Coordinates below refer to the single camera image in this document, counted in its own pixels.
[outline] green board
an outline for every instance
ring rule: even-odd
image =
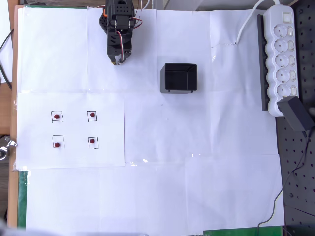
[[[257,236],[257,228],[208,230],[204,236]],[[259,227],[259,236],[282,236],[282,227]]]
[[[28,191],[28,172],[19,171],[19,192],[18,192],[18,219],[17,227],[26,226],[26,198]]]

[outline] black cable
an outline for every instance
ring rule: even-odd
[[[2,43],[2,45],[1,45],[1,47],[0,47],[0,51],[1,51],[1,49],[2,49],[2,47],[4,46],[5,42],[8,40],[8,38],[10,37],[10,35],[11,35],[12,33],[13,33],[13,30],[12,30],[12,31],[10,32],[10,34],[5,38],[4,42]],[[1,65],[1,63],[0,63],[0,71],[1,71],[1,73],[2,73],[2,75],[3,75],[3,77],[4,77],[4,80],[5,80],[6,83],[8,84],[10,90],[12,90],[12,85],[11,85],[11,83],[9,82],[9,80],[8,80],[8,78],[7,78],[7,76],[6,76],[6,74],[5,74],[5,72],[4,72],[4,69],[3,69],[2,65]]]
[[[1,63],[0,63],[0,71],[1,71],[1,73],[2,73],[2,75],[3,75],[3,77],[4,77],[4,80],[5,80],[6,83],[8,84],[10,90],[12,90],[12,85],[11,85],[10,81],[8,80],[8,77],[6,76],[6,74],[5,74],[5,72],[4,72],[4,69],[2,68]]]
[[[267,223],[267,222],[270,221],[271,218],[274,216],[275,207],[276,207],[276,200],[277,200],[278,196],[282,193],[282,191],[283,191],[284,187],[286,186],[286,183],[287,183],[287,181],[289,180],[289,177],[291,176],[291,174],[294,173],[294,171],[296,171],[296,170],[298,170],[298,169],[300,169],[300,168],[302,168],[302,167],[304,166],[304,165],[302,164],[302,165],[299,167],[299,165],[300,165],[300,163],[301,163],[301,161],[302,161],[302,159],[303,159],[303,156],[305,157],[304,160],[306,159],[307,148],[308,148],[308,146],[309,146],[310,137],[311,137],[311,135],[312,135],[312,132],[313,132],[313,128],[312,128],[312,129],[310,130],[310,132],[309,132],[309,138],[307,139],[307,142],[306,142],[305,151],[304,151],[304,153],[302,154],[299,163],[297,164],[296,168],[295,168],[293,171],[291,171],[291,172],[289,173],[289,175],[287,176],[287,178],[286,178],[286,180],[285,180],[285,182],[284,182],[284,185],[282,186],[282,189],[280,190],[280,192],[277,194],[276,198],[274,199],[274,206],[273,206],[273,209],[272,209],[272,214],[271,214],[271,216],[269,217],[268,220],[263,221],[263,222],[260,222],[260,223],[257,225],[257,236],[259,236],[259,225],[264,224],[264,223]]]
[[[0,51],[2,49],[2,47],[4,46],[5,42],[8,40],[8,38],[10,37],[10,35],[13,33],[13,30],[10,32],[10,34],[5,38],[4,42],[2,43],[1,47],[0,47]]]

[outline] white power cable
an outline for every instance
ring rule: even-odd
[[[143,7],[143,9],[146,9],[149,3],[150,3],[150,0],[148,0],[148,3]]]
[[[265,0],[259,0],[255,6],[253,7],[252,11],[250,12],[250,14],[248,15],[248,17],[246,18],[245,22],[243,23],[239,33],[238,33],[238,36],[237,36],[237,39],[236,39],[236,42],[235,44],[238,44],[238,42],[240,41],[240,38],[241,38],[241,35],[242,35],[242,32],[243,32],[243,29],[245,27],[245,25],[247,24],[248,20],[250,19],[250,17],[252,16],[252,14],[254,13],[254,11],[256,10],[256,8],[259,6],[259,4],[261,4],[263,1]],[[280,4],[280,0],[274,0],[274,3],[275,5],[279,5]]]

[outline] wooden table edge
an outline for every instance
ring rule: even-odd
[[[16,140],[17,128],[17,107],[16,107],[16,84],[17,84],[17,62],[18,62],[18,9],[22,5],[17,5],[14,8],[14,33],[13,33],[13,71],[12,71],[12,97],[11,97],[11,131],[10,136]],[[9,188],[8,188],[8,226],[17,227],[18,217],[18,192],[19,192],[19,172],[15,171],[16,148],[10,149],[9,157]]]

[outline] red wire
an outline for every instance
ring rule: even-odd
[[[120,46],[122,48],[122,59],[124,60],[123,38],[122,38],[122,35],[120,34],[120,32],[117,32],[117,34],[119,34],[119,37],[120,37]]]
[[[139,27],[140,25],[142,25],[142,23],[143,23],[143,21],[142,21],[140,18],[131,17],[130,19],[136,19],[136,20],[138,20],[138,21],[141,21],[141,23],[138,24],[137,26],[135,26],[134,29],[135,29],[135,28],[138,28],[138,27]]]

